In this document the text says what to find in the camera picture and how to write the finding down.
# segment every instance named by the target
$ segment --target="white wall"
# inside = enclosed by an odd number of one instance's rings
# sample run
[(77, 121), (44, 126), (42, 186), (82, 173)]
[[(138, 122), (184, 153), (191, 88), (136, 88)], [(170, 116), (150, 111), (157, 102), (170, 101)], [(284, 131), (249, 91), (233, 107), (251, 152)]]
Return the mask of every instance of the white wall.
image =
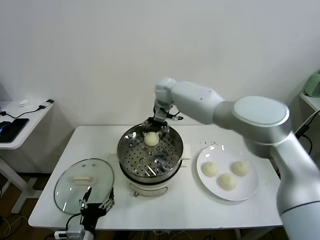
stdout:
[(2, 0), (3, 91), (56, 101), (48, 124), (7, 156), (19, 172), (49, 172), (75, 127), (151, 115), (163, 76), (229, 100), (289, 104), (320, 66), (319, 9), (318, 0)]

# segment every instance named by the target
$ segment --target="cable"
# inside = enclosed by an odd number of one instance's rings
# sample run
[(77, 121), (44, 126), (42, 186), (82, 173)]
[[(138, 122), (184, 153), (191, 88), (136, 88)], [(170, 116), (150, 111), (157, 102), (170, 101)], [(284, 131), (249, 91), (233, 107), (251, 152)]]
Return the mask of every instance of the cable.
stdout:
[(188, 234), (187, 234), (186, 231), (180, 231), (180, 232), (178, 232), (178, 233), (176, 234), (176, 237), (177, 237), (178, 239), (184, 239), (187, 235), (188, 235)]
[(66, 221), (66, 224), (65, 224), (66, 231), (68, 231), (68, 225), (69, 225), (69, 222), (71, 221), (71, 219), (73, 219), (74, 217), (79, 216), (79, 215), (81, 215), (81, 213), (76, 213), (76, 214), (72, 215), (71, 217), (69, 217), (68, 221)]
[(159, 235), (162, 235), (162, 234), (166, 234), (166, 232), (164, 232), (164, 231), (158, 231), (158, 232), (160, 232), (160, 233), (156, 233), (157, 231), (153, 231), (153, 233), (155, 234), (155, 235), (157, 235), (157, 236), (159, 236)]
[(208, 235), (208, 236), (205, 236), (202, 240), (216, 240), (216, 238), (213, 236), (213, 233), (211, 231), (211, 234)]
[(176, 114), (172, 115), (172, 114), (170, 113), (170, 111), (168, 111), (168, 112), (166, 112), (166, 118), (172, 119), (172, 120), (175, 120), (175, 121), (184, 119), (183, 116), (178, 116), (179, 113), (180, 113), (180, 112), (178, 111)]
[(170, 237), (169, 240), (172, 240), (175, 236), (177, 236), (177, 235), (180, 234), (180, 233), (186, 233), (186, 235), (187, 235), (191, 240), (193, 240), (192, 237), (189, 235), (189, 233), (187, 233), (186, 231), (178, 231), (178, 232), (175, 233), (172, 237)]
[(50, 233), (47, 236), (45, 236), (45, 238), (43, 240), (47, 240), (48, 238), (55, 238), (55, 234), (54, 233)]
[(309, 152), (308, 154), (310, 155), (311, 151), (312, 151), (312, 141), (310, 139), (310, 137), (308, 137), (307, 135), (303, 134), (301, 137), (304, 137), (305, 139), (307, 139), (310, 143), (310, 149), (309, 149)]
[(137, 234), (137, 231), (135, 231), (135, 232), (133, 233), (133, 235), (132, 235), (128, 240), (131, 240), (136, 234)]
[(309, 125), (311, 124), (311, 122), (315, 119), (315, 117), (317, 116), (317, 114), (320, 112), (320, 110), (315, 111), (313, 114), (311, 114), (299, 127), (298, 129), (295, 131), (295, 134), (304, 126), (306, 125), (307, 127), (309, 127)]
[(147, 232), (146, 237), (145, 237), (145, 240), (148, 240), (149, 233), (150, 233), (150, 231)]
[[(10, 222), (8, 221), (8, 218), (10, 218), (10, 217), (12, 217), (12, 216), (15, 216), (15, 215), (18, 215), (19, 217), (18, 217), (15, 221), (13, 221), (12, 223), (10, 223)], [(7, 238), (11, 237), (13, 234), (15, 234), (15, 233), (20, 229), (20, 227), (21, 227), (21, 225), (22, 225), (22, 222), (23, 222), (23, 219), (25, 219), (26, 221), (28, 221), (28, 218), (26, 218), (25, 216), (21, 215), (20, 213), (14, 213), (14, 214), (11, 214), (11, 215), (9, 215), (9, 216), (7, 216), (7, 217), (4, 217), (3, 220), (8, 224), (8, 227), (7, 227), (7, 228), (5, 229), (5, 231), (4, 231), (4, 237), (3, 237), (3, 238), (0, 238), (0, 240), (7, 239)], [(14, 231), (12, 231), (12, 226), (13, 226), (16, 222), (18, 222), (19, 220), (21, 220), (21, 221), (20, 221), (18, 227), (17, 227)]]
[(24, 112), (24, 113), (21, 113), (19, 116), (12, 116), (12, 115), (10, 115), (9, 113), (7, 113), (6, 111), (0, 111), (0, 113), (1, 113), (2, 116), (8, 115), (9, 117), (11, 117), (11, 118), (13, 118), (13, 119), (18, 119), (18, 118), (20, 118), (22, 115), (35, 113), (35, 112), (39, 111), (40, 109), (42, 109), (42, 108), (41, 108), (41, 107), (38, 107), (37, 110), (34, 110), (34, 111), (26, 111), (26, 112)]
[(275, 237), (274, 237), (274, 235), (273, 235), (273, 233), (272, 233), (272, 231), (270, 231), (270, 234), (271, 234), (272, 239), (273, 239), (273, 240), (276, 240)]

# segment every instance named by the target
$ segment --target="table leg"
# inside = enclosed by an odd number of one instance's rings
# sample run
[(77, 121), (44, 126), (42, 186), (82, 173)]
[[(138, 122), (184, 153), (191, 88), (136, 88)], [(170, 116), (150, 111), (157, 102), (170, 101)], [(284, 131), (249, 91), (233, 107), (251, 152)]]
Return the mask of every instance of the table leg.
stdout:
[(28, 185), (1, 157), (0, 157), (0, 173), (5, 176), (21, 191), (27, 191), (30, 194), (34, 193), (34, 189)]
[[(37, 181), (36, 178), (31, 178), (28, 181), (28, 185), (32, 188), (33, 185), (36, 183), (36, 181)], [(33, 194), (30, 194), (28, 191), (23, 190), (18, 200), (15, 202), (11, 212), (13, 214), (20, 213), (20, 210), (24, 206), (27, 199), (38, 199), (40, 198), (41, 193), (42, 193), (42, 190), (35, 190)]]
[(37, 179), (31, 178), (28, 182), (24, 181), (1, 157), (0, 173), (9, 180), (9, 183), (13, 183), (22, 191), (11, 210), (13, 214), (20, 212), (27, 199), (38, 199), (40, 197), (42, 191), (33, 189)]
[(6, 181), (6, 183), (3, 185), (0, 198), (2, 198), (2, 196), (3, 196), (3, 195), (5, 194), (5, 192), (7, 191), (10, 183), (11, 183), (10, 181)]
[(258, 240), (272, 229), (274, 229), (274, 227), (255, 228), (243, 236), (242, 240)]
[(240, 229), (235, 229), (234, 231), (235, 231), (236, 240), (242, 240)]

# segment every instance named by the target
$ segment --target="steamed bun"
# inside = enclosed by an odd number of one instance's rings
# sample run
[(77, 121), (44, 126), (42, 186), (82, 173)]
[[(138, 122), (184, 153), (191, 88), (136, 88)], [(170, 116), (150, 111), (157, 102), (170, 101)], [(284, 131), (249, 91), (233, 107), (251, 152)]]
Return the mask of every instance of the steamed bun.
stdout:
[(244, 161), (236, 161), (231, 166), (232, 171), (238, 176), (244, 177), (249, 173), (248, 163)]
[(224, 173), (218, 178), (218, 182), (225, 190), (233, 190), (237, 186), (237, 179), (230, 173)]
[(207, 177), (212, 178), (218, 174), (219, 169), (218, 169), (218, 166), (213, 161), (207, 161), (202, 165), (202, 172)]
[(144, 143), (148, 146), (155, 146), (159, 143), (159, 135), (154, 131), (147, 132), (144, 135)]

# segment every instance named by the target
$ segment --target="robotic arm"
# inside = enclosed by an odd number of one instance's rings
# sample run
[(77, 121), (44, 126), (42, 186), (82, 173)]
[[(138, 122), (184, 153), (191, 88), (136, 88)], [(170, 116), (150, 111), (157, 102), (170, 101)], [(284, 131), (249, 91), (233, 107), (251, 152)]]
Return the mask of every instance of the robotic arm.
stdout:
[(250, 152), (273, 159), (281, 173), (277, 209), (289, 238), (320, 238), (320, 171), (292, 132), (285, 104), (261, 96), (225, 101), (208, 87), (167, 77), (155, 87), (154, 120), (164, 123), (173, 105), (202, 124), (239, 133)]

